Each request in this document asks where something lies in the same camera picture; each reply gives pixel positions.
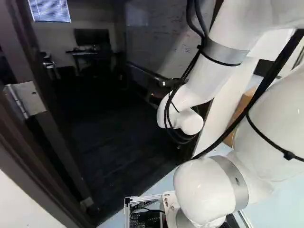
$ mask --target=gray wall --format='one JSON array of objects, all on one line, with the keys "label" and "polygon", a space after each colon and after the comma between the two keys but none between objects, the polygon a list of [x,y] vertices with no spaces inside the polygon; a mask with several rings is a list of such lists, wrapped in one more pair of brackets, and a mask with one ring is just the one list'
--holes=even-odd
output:
[{"label": "gray wall", "polygon": [[52,54],[58,67],[73,66],[65,51],[77,46],[73,29],[109,29],[113,51],[117,51],[114,10],[111,0],[67,0],[72,23],[33,22],[41,50]]}]

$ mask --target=metal bracket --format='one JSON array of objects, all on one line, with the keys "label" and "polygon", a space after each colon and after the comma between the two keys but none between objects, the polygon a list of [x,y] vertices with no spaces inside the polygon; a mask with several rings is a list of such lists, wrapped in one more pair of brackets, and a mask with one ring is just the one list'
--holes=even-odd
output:
[{"label": "metal bracket", "polygon": [[88,197],[80,202],[80,206],[83,209],[83,211],[86,211],[87,208],[92,206],[94,204],[93,199],[91,197]]},{"label": "metal bracket", "polygon": [[5,85],[4,94],[21,119],[46,111],[36,87],[32,81]]}]

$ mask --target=door hinge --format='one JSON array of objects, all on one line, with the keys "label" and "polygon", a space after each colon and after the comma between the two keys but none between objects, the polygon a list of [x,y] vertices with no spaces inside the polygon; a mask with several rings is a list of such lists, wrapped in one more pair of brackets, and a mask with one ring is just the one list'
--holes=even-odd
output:
[{"label": "door hinge", "polygon": [[3,92],[17,116],[22,120],[46,111],[43,101],[32,81],[7,84]]}]

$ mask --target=door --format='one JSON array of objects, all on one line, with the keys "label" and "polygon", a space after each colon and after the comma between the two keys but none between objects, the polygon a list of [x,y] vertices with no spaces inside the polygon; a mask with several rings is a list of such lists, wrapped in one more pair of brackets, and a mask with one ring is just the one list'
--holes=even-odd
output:
[{"label": "door", "polygon": [[[15,82],[18,84],[33,82],[46,107],[45,112],[35,115],[34,122],[37,122],[36,128],[45,135],[51,150],[55,152],[54,156],[59,160],[58,165],[62,165],[62,170],[68,175],[67,178],[71,179],[71,185],[74,185],[79,193],[79,196],[76,196],[76,193],[74,197],[82,201],[83,205],[92,206],[94,203],[91,193],[73,159],[71,146],[66,140],[68,136],[62,127],[64,123],[60,119],[60,110],[50,79],[42,66],[38,43],[27,10],[26,0],[0,0],[0,46]],[[24,129],[23,133],[30,134],[29,126],[32,125],[27,123],[27,129]]]}]

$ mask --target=whiteboard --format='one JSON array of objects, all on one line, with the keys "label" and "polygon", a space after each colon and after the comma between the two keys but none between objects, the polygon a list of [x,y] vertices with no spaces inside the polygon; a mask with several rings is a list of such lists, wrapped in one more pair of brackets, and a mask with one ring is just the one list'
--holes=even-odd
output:
[{"label": "whiteboard", "polygon": [[[207,27],[215,1],[203,1],[201,5]],[[186,3],[186,0],[128,1],[125,6],[127,59],[164,77],[181,77],[200,44],[200,37],[187,25]],[[193,23],[200,28],[196,16]]]}]

